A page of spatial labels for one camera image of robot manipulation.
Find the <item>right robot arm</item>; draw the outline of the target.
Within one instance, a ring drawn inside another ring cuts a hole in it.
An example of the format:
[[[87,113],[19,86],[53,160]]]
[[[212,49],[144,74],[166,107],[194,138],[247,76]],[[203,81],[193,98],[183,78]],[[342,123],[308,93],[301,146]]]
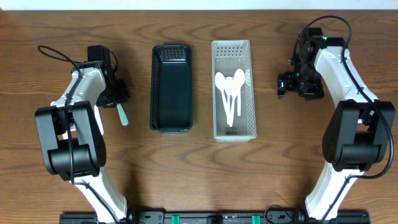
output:
[[[324,96],[335,111],[322,139],[325,165],[314,189],[305,199],[305,219],[323,223],[337,218],[338,208],[357,179],[381,162],[392,145],[395,108],[381,101],[366,86],[351,61],[343,37],[325,36],[319,27],[306,27],[299,35],[290,61],[294,69],[277,77],[277,94],[296,92],[306,100]]]

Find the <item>mint green fork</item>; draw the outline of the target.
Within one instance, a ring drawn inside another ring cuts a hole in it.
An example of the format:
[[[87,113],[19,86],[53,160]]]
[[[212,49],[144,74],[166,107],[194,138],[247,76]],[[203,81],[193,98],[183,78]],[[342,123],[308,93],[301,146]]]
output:
[[[121,103],[118,103],[116,105],[116,107],[117,107],[117,110],[118,110],[119,119],[121,121],[121,124],[123,126],[128,126],[129,125],[129,120],[128,120],[127,114],[126,114],[126,112],[125,112],[125,110],[123,108],[123,105]]]

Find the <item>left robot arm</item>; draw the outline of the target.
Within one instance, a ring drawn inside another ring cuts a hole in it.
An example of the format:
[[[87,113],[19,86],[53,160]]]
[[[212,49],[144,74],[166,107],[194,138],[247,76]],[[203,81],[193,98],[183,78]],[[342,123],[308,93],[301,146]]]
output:
[[[87,48],[77,62],[61,52],[55,59],[70,62],[71,82],[48,107],[37,109],[35,123],[47,171],[70,182],[86,197],[94,213],[64,213],[60,223],[136,223],[125,196],[113,184],[106,163],[104,127],[99,108],[117,108],[122,125],[129,120],[123,103],[126,83],[116,78],[118,60],[103,45]]]

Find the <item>white plastic spoon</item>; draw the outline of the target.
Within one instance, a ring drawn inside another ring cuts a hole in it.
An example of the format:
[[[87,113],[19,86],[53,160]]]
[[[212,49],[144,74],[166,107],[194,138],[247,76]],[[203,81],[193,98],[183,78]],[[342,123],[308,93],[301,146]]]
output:
[[[235,98],[236,98],[236,84],[232,77],[226,78],[225,92],[228,96],[228,99],[227,99],[227,104],[228,104],[228,109],[229,109],[228,124],[230,127],[232,127],[233,119],[234,119],[234,104],[235,104]]]
[[[234,74],[234,92],[237,97],[237,115],[241,115],[241,87],[244,85],[245,82],[245,74],[244,71],[239,68],[235,71]]]
[[[229,107],[227,105],[227,100],[225,98],[225,94],[224,94],[224,86],[225,86],[225,77],[221,72],[217,72],[215,74],[215,85],[217,87],[217,89],[219,89],[219,91],[221,92],[221,98],[223,101],[223,106],[224,106],[224,112],[226,114],[226,119],[227,119],[227,123],[229,122],[229,116],[230,116],[230,110]]]
[[[233,126],[234,120],[234,112],[235,112],[235,99],[240,92],[240,86],[232,77],[228,77],[228,85],[229,85],[229,96],[231,97],[231,108],[230,108],[230,116],[229,116],[229,126]]]

